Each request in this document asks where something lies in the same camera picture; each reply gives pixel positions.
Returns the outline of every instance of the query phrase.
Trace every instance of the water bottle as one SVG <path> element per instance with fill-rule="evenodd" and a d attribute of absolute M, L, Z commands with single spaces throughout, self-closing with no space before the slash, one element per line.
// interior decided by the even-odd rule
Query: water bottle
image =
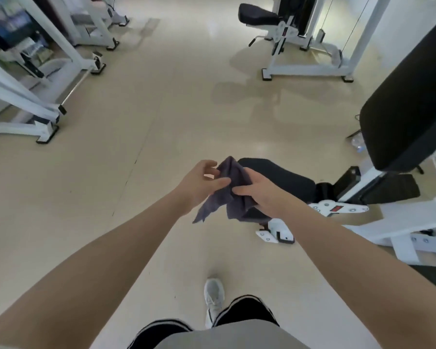
<path fill-rule="evenodd" d="M 365 141 L 363 140 L 363 135 L 361 132 L 353 136 L 352 141 L 350 142 L 355 147 L 358 153 L 362 152 L 365 149 Z"/>

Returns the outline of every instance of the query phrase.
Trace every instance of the beige floor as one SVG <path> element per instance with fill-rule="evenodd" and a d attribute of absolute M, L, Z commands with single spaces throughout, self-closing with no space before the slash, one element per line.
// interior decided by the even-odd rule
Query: beige floor
<path fill-rule="evenodd" d="M 351 85 L 262 82 L 271 44 L 247 47 L 261 32 L 238 22 L 246 1 L 272 6 L 117 0 L 133 22 L 106 53 L 105 73 L 70 98 L 54 140 L 0 136 L 0 313 L 72 252 L 167 193 L 199 159 L 269 158 L 316 182 L 335 181 L 361 159 L 344 137 L 386 74 L 374 49 Z M 339 18 L 327 22 L 335 29 Z M 223 209 L 204 224 L 192 225 L 193 217 L 173 228 L 94 348 L 125 348 L 161 317 L 202 329 L 203 282 L 212 274 L 223 279 L 228 302 L 262 297 L 282 327 L 314 349 L 378 348 L 300 246 L 265 244 L 255 225 L 229 221 Z"/>

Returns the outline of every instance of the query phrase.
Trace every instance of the weight machine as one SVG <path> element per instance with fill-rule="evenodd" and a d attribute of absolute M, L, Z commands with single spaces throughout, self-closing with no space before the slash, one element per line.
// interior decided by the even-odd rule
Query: weight machine
<path fill-rule="evenodd" d="M 29 75 L 15 79 L 0 67 L 0 112 L 9 105 L 21 109 L 11 122 L 0 122 L 0 134 L 25 134 L 38 136 L 38 143 L 48 143 L 58 131 L 57 123 L 66 114 L 65 100 L 90 73 L 99 74 L 105 68 L 102 55 L 93 53 L 92 58 L 83 58 L 50 22 L 32 0 L 18 0 L 21 7 L 39 24 L 45 24 L 48 34 L 69 58 L 51 59 L 39 68 L 24 65 Z M 61 104 L 58 98 L 80 76 Z"/>
<path fill-rule="evenodd" d="M 281 174 L 266 159 L 238 162 L 264 174 L 324 216 L 361 213 L 370 204 L 380 204 L 383 219 L 345 227 L 378 245 L 392 246 L 403 262 L 419 264 L 417 251 L 436 253 L 436 198 L 398 202 L 420 195 L 407 172 L 429 157 L 436 166 L 436 26 L 366 101 L 359 120 L 369 157 L 350 167 L 334 184 L 315 184 L 288 171 Z M 244 218 L 268 223 L 266 230 L 257 231 L 264 241 L 294 242 L 281 220 L 270 220 L 255 208 Z"/>
<path fill-rule="evenodd" d="M 249 46 L 252 46 L 257 38 L 265 38 L 274 42 L 270 63 L 267 68 L 262 69 L 262 79 L 264 81 L 271 81 L 272 75 L 296 75 L 339 76 L 344 82 L 353 82 L 353 72 L 360 62 L 390 0 L 377 0 L 350 58 L 343 55 L 344 49 L 340 50 L 337 46 L 324 42 L 326 32 L 323 30 L 323 26 L 317 35 L 313 37 L 324 2 L 325 0 L 280 0 L 275 2 L 274 6 L 279 8 L 278 13 L 275 12 L 274 8 L 273 12 L 270 12 L 255 5 L 239 5 L 238 17 L 241 23 L 268 31 L 266 36 L 254 38 Z M 278 56 L 284 52 L 286 42 L 300 46 L 303 51 L 311 49 L 324 53 L 331 58 L 331 64 L 276 64 Z"/>
<path fill-rule="evenodd" d="M 113 51 L 119 41 L 110 33 L 109 28 L 114 24 L 125 27 L 129 23 L 128 17 L 115 11 L 115 0 L 48 1 L 58 14 L 74 46 L 105 46 L 107 50 Z"/>

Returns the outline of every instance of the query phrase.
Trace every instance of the sneaker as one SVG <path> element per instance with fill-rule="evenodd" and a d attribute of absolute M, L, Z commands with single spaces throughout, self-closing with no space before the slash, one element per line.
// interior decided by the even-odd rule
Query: sneaker
<path fill-rule="evenodd" d="M 218 278 L 207 279 L 203 289 L 203 295 L 205 296 L 205 303 L 207 305 L 205 328 L 210 329 L 225 302 L 225 288 L 221 280 Z"/>

